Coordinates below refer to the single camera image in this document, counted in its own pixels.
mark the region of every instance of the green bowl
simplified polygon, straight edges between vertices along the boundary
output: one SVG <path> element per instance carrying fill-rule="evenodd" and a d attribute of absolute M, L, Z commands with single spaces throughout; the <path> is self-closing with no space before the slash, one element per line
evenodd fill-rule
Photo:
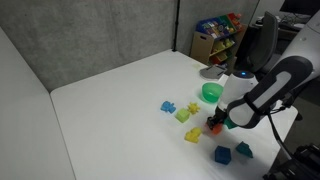
<path fill-rule="evenodd" d="M 202 86 L 202 95 L 209 102 L 217 102 L 221 96 L 223 87 L 217 83 L 205 83 Z"/>

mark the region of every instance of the black chair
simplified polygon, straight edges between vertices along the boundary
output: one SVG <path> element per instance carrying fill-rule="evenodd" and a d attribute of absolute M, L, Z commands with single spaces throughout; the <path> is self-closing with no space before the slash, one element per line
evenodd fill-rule
<path fill-rule="evenodd" d="M 244 43 L 241 43 L 238 50 L 241 55 L 236 60 L 235 69 L 256 74 L 268 63 L 275 51 L 278 39 L 277 18 L 266 11 L 263 26 L 257 33 L 254 31 L 246 32 Z"/>

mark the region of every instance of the chair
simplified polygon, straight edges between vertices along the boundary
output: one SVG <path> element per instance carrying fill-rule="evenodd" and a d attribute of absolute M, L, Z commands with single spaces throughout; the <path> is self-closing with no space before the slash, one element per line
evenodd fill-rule
<path fill-rule="evenodd" d="M 242 52 L 242 57 L 238 56 L 235 69 L 258 73 L 268 63 L 275 51 L 278 39 L 277 18 L 266 11 L 263 18 L 263 26 L 258 36 L 252 38 L 249 35 L 247 38 L 253 42 L 249 47 L 248 43 L 245 45 L 246 47 L 240 46 L 239 50 Z"/>

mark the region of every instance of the orange block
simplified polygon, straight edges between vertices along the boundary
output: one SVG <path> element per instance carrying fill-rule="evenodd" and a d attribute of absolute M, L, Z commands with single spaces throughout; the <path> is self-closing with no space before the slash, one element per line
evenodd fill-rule
<path fill-rule="evenodd" d="M 212 129 L 212 133 L 214 135 L 219 134 L 222 131 L 222 127 L 223 127 L 222 123 L 219 123 L 219 124 L 215 125 L 214 128 Z"/>

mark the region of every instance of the toy shelf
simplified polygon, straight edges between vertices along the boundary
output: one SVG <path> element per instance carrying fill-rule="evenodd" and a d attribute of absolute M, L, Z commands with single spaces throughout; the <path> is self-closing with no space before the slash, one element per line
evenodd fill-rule
<path fill-rule="evenodd" d="M 199 21 L 190 57 L 206 65 L 232 63 L 245 31 L 233 13 Z"/>

